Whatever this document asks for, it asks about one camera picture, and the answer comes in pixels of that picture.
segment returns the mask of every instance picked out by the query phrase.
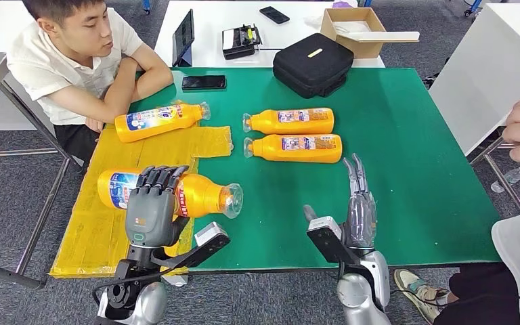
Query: black cable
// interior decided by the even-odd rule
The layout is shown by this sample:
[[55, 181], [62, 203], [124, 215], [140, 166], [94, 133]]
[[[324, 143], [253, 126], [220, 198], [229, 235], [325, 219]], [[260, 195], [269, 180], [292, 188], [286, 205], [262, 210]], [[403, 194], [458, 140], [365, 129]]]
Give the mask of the black cable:
[[164, 270], [162, 272], [158, 272], [158, 273], [155, 273], [155, 274], [148, 274], [146, 276], [136, 276], [134, 278], [127, 278], [127, 279], [119, 279], [119, 280], [114, 280], [114, 281], [111, 281], [111, 282], [107, 282], [107, 283], [101, 284], [100, 286], [96, 286], [93, 289], [93, 291], [92, 291], [93, 299], [95, 300], [95, 303], [98, 306], [98, 305], [100, 305], [100, 299], [97, 296], [97, 291], [99, 289], [101, 289], [101, 288], [104, 288], [105, 286], [115, 286], [117, 284], [124, 284], [124, 283], [128, 283], [128, 282], [144, 281], [144, 280], [149, 280], [149, 279], [152, 279], [152, 278], [159, 278], [160, 276], [163, 276], [163, 275], [169, 273], [172, 270], [173, 269], [166, 269], [166, 270]]
[[450, 306], [450, 305], [459, 305], [461, 303], [470, 303], [472, 301], [476, 301], [476, 300], [479, 300], [479, 299], [482, 299], [482, 298], [502, 298], [502, 299], [516, 299], [516, 300], [520, 300], [520, 296], [518, 297], [513, 297], [513, 296], [508, 296], [508, 295], [492, 295], [492, 294], [484, 294], [484, 295], [479, 295], [477, 297], [473, 297], [473, 298], [470, 298], [470, 299], [461, 299], [461, 300], [457, 300], [457, 301], [454, 301], [453, 303], [444, 303], [442, 305], [439, 305], [437, 303], [430, 303], [429, 301], [425, 301], [423, 299], [420, 299], [415, 292], [413, 291], [410, 291], [410, 290], [393, 290], [391, 291], [390, 293], [410, 293], [411, 295], [413, 295], [414, 297], [416, 297], [416, 299], [418, 299], [419, 301], [427, 304], [427, 305], [431, 305], [431, 306], [436, 306], [436, 307], [446, 307], [446, 306]]

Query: clear bottle cap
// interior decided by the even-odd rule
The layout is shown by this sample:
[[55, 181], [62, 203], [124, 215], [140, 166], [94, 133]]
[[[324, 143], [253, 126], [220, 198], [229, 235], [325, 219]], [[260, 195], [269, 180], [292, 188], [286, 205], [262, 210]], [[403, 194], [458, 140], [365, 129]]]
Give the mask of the clear bottle cap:
[[202, 114], [203, 120], [210, 119], [210, 106], [206, 102], [200, 103], [200, 113]]
[[252, 126], [251, 126], [251, 115], [248, 114], [248, 113], [244, 113], [244, 115], [242, 115], [242, 129], [244, 130], [245, 133], [248, 133], [250, 131], [252, 131]]
[[232, 183], [220, 191], [220, 211], [230, 219], [236, 218], [242, 210], [244, 194], [240, 184]]
[[251, 138], [244, 138], [244, 157], [250, 158], [254, 156], [253, 141]]

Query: bottle label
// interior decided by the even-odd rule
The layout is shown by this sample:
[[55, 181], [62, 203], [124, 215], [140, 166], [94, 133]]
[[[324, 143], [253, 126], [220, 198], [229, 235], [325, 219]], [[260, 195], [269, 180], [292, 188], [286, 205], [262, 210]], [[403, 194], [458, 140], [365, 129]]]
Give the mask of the bottle label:
[[186, 208], [186, 195], [184, 194], [184, 182], [179, 182], [176, 187], [176, 197], [178, 198], [177, 208], [175, 209], [177, 215], [189, 217], [188, 209]]
[[158, 107], [153, 110], [128, 114], [127, 126], [130, 131], [147, 129], [159, 126], [163, 121], [171, 120], [176, 116], [182, 117], [182, 107], [180, 105]]
[[136, 187], [138, 174], [135, 173], [114, 173], [108, 182], [108, 194], [114, 207], [126, 209], [130, 193]]
[[278, 112], [278, 122], [308, 122], [327, 120], [328, 115], [323, 108], [310, 108], [309, 110], [281, 110]]
[[332, 135], [282, 137], [282, 150], [318, 150], [335, 148], [336, 139]]

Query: open box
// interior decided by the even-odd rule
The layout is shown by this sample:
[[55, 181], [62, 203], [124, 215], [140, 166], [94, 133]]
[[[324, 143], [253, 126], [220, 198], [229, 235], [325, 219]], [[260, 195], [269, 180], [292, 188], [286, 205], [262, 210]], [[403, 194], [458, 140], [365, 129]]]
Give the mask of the open box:
[[[339, 22], [357, 22], [355, 33], [337, 29]], [[320, 33], [350, 49], [359, 59], [377, 58], [384, 43], [417, 42], [418, 32], [386, 32], [372, 8], [326, 9]]]

